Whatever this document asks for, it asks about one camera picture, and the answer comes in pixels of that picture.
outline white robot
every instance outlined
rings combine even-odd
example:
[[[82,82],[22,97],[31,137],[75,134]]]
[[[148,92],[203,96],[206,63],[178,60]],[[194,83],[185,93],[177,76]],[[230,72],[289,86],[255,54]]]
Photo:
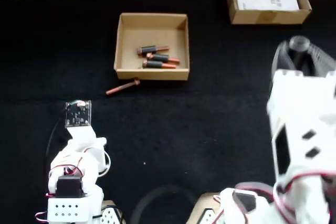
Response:
[[[214,196],[219,212],[205,209],[198,224],[336,223],[327,200],[336,176],[335,69],[305,37],[279,45],[267,102],[276,183],[224,189]]]
[[[67,103],[65,114],[72,139],[50,165],[48,210],[35,218],[50,224],[122,223],[116,206],[102,206],[104,194],[96,185],[97,178],[109,171],[111,159],[104,150],[106,138],[96,137],[91,127],[91,101]]]

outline white plastic bracket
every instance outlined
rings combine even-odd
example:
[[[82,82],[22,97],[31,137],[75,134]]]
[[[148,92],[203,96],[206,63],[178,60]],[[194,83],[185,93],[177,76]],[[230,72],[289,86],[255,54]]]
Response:
[[[89,197],[48,199],[48,222],[87,222],[89,218]]]
[[[216,217],[215,211],[213,209],[204,209],[202,216],[200,217],[197,224],[212,224],[214,218]]]
[[[117,210],[110,207],[103,211],[102,217],[100,218],[101,224],[120,224]]]

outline black cylinder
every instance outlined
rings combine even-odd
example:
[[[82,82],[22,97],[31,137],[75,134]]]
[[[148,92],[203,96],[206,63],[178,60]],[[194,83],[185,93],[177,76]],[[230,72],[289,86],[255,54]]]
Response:
[[[149,52],[156,52],[156,46],[141,47],[141,54],[146,56]]]
[[[160,61],[154,61],[154,60],[148,60],[146,64],[147,68],[162,68],[162,62]]]
[[[295,68],[303,72],[305,76],[314,75],[313,61],[308,53],[310,40],[304,36],[294,36],[290,39],[287,53]]]
[[[153,54],[153,57],[151,58],[151,60],[161,61],[161,62],[166,63],[166,62],[169,61],[169,56],[168,55]]]

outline cardboard tray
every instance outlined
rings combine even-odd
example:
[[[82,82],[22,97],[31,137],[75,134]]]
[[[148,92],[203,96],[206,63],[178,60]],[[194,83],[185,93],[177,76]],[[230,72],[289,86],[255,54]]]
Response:
[[[162,54],[180,59],[176,69],[142,68],[136,49],[169,46]],[[119,79],[187,80],[190,71],[188,19],[185,14],[122,13],[119,18],[114,69]]]
[[[299,10],[239,10],[237,0],[227,0],[232,24],[302,24],[311,12],[308,0],[297,0]]]

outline black cloth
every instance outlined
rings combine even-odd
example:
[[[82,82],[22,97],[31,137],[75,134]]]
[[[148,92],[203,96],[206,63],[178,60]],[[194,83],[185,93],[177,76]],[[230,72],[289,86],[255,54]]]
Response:
[[[35,223],[46,209],[45,148],[73,99],[92,100],[92,126],[113,159],[98,184],[127,221],[158,187],[181,190],[154,199],[140,223],[185,223],[204,192],[272,184],[266,101],[275,49],[305,35],[336,52],[335,0],[310,2],[302,26],[234,26],[226,0],[0,0],[2,222]],[[105,96],[124,83],[113,71],[121,12],[187,13],[188,82],[143,81]],[[61,125],[51,157],[69,138]]]

